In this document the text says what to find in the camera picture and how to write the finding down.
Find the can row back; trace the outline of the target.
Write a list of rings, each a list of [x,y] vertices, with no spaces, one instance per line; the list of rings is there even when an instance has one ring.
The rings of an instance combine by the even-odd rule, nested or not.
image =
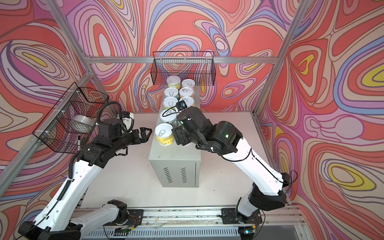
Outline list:
[[[174,135],[171,124],[162,123],[156,126],[155,136],[161,146],[170,146],[174,142]]]

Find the can row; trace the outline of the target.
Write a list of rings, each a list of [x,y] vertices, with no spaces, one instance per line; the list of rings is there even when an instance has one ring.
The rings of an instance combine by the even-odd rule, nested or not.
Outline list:
[[[176,97],[165,97],[163,100],[164,109],[170,109],[176,106],[178,103],[178,99]]]
[[[156,126],[155,136],[161,146],[170,146],[174,142],[174,135],[171,124],[162,123]]]
[[[162,123],[177,125],[177,113],[173,109],[164,109],[160,113],[160,120]]]
[[[184,101],[187,107],[194,107],[195,106],[195,100],[192,97],[182,97],[180,98],[180,102]]]

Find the peach labelled can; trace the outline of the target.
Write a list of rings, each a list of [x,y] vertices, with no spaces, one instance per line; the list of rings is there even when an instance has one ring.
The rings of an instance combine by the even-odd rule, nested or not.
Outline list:
[[[193,98],[194,94],[195,94],[195,91],[192,88],[184,87],[184,88],[181,88],[179,90],[180,98],[184,98],[184,97],[191,97],[191,98]]]

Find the blue white labelled can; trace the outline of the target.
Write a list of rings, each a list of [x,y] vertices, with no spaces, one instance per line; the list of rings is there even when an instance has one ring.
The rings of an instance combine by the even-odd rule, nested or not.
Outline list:
[[[164,90],[164,95],[165,95],[166,97],[174,97],[174,98],[176,98],[176,99],[179,99],[179,98],[180,98],[180,96],[179,96],[179,90],[178,90],[177,88],[172,88],[172,87],[170,87],[170,88],[166,88],[166,89]]]

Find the pink labelled can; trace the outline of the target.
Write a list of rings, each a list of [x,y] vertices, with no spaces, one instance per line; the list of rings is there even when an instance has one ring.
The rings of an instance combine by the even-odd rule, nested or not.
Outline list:
[[[195,89],[196,82],[192,79],[185,79],[181,82],[183,88]]]

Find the orange green labelled can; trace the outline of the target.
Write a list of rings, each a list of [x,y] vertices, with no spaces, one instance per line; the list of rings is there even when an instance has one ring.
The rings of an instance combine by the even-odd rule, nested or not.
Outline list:
[[[181,78],[179,76],[169,76],[166,82],[169,88],[176,88],[178,90],[181,88]]]

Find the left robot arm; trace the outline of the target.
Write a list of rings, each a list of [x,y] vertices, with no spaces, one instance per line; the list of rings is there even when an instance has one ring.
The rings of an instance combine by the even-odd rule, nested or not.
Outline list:
[[[121,150],[127,151],[130,145],[149,140],[152,129],[141,127],[135,130],[134,123],[127,127],[124,118],[129,116],[118,102],[108,102],[98,110],[98,135],[71,157],[66,181],[33,221],[20,225],[21,237],[28,240],[80,240],[105,224],[123,225],[129,220],[127,205],[118,200],[107,202],[80,220],[71,218],[81,197],[109,160],[125,157],[127,153],[121,153]]]

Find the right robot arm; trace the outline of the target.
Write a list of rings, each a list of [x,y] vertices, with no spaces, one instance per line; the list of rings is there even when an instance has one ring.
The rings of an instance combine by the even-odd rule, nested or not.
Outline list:
[[[271,211],[286,205],[284,188],[294,181],[288,173],[279,173],[269,166],[232,123],[212,124],[199,108],[187,107],[185,103],[177,104],[173,110],[179,123],[172,130],[177,145],[193,143],[197,150],[217,154],[253,181],[250,191],[238,201],[239,217],[249,218],[256,211]]]

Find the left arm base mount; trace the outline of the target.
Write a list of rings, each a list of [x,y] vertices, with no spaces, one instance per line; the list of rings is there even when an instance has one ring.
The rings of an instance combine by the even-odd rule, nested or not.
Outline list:
[[[142,224],[143,214],[143,209],[128,209],[126,213],[118,213],[117,219],[105,224],[105,226],[137,227]]]

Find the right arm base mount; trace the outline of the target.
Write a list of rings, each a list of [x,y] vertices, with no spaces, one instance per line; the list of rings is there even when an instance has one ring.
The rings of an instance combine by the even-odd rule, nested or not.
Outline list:
[[[254,211],[250,217],[245,217],[238,213],[235,208],[222,208],[219,217],[223,220],[223,224],[252,224],[258,226],[263,223],[260,210]]]

